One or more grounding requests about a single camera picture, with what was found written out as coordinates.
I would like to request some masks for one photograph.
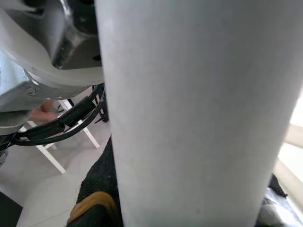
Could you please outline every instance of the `black connector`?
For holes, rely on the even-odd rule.
[[[58,141],[65,140],[65,139],[75,135],[76,133],[80,132],[85,127],[87,127],[95,119],[95,117],[98,115],[98,113],[99,113],[99,111],[102,107],[101,104],[102,104],[101,102],[98,103],[96,108],[83,121],[82,124],[80,124],[79,126],[74,128],[73,130],[68,131],[68,132],[66,132],[62,135],[50,137],[50,138],[47,138],[47,139],[39,139],[39,140],[21,140],[20,137],[19,137],[19,133],[17,133],[16,136],[14,138],[12,138],[11,143],[19,145],[19,146],[36,146],[36,145],[43,145],[43,144],[49,144],[49,143],[56,143]]]
[[[91,111],[96,108],[96,105],[92,102],[89,97],[85,97],[80,102],[78,102],[72,109],[66,111],[59,118],[61,124],[65,124],[69,127],[72,127],[77,124],[79,120],[82,120],[87,116]]]
[[[64,129],[65,125],[61,124],[58,119],[55,119],[51,122],[33,127],[25,132],[19,132],[18,136],[27,137],[29,140],[43,139],[63,132]]]

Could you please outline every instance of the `gray floor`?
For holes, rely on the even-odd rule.
[[[99,142],[95,149],[85,133],[49,149],[66,169],[61,174],[36,147],[13,146],[0,168],[0,191],[23,206],[17,227],[63,227],[75,205],[80,184],[102,154],[110,136],[109,124],[91,124]]]

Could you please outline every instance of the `white plastic part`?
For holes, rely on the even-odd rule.
[[[89,86],[103,82],[102,67],[59,70],[52,66],[45,48],[3,9],[0,9],[0,49],[17,64],[33,73],[37,82],[52,86]]]

